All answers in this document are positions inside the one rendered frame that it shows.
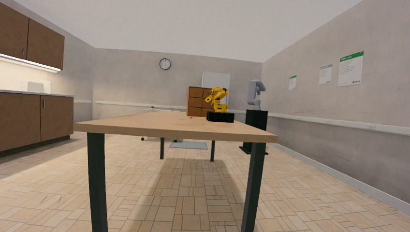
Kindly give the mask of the brown wooden drawer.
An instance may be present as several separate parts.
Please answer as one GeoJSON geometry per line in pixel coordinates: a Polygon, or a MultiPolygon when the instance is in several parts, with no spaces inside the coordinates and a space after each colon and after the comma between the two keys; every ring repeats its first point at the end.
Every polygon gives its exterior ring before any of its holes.
{"type": "Polygon", "coordinates": [[[201,108],[199,107],[189,107],[188,108],[189,116],[201,116],[201,108]]]}
{"type": "Polygon", "coordinates": [[[199,106],[199,107],[202,107],[202,98],[189,97],[189,106],[199,106]]]}
{"type": "Polygon", "coordinates": [[[210,96],[210,91],[211,91],[212,89],[204,89],[204,91],[203,91],[203,97],[208,97],[208,96],[210,96]]]}
{"type": "Polygon", "coordinates": [[[190,87],[190,94],[189,94],[189,96],[202,97],[202,93],[203,93],[203,89],[202,89],[202,88],[190,87]]]}
{"type": "Polygon", "coordinates": [[[206,102],[205,99],[203,98],[202,107],[212,107],[212,108],[214,108],[214,104],[211,105],[211,103],[212,103],[212,100],[210,102],[206,102]]]}
{"type": "Polygon", "coordinates": [[[214,109],[212,109],[212,108],[202,108],[202,116],[206,116],[207,111],[214,112],[214,109]]]}

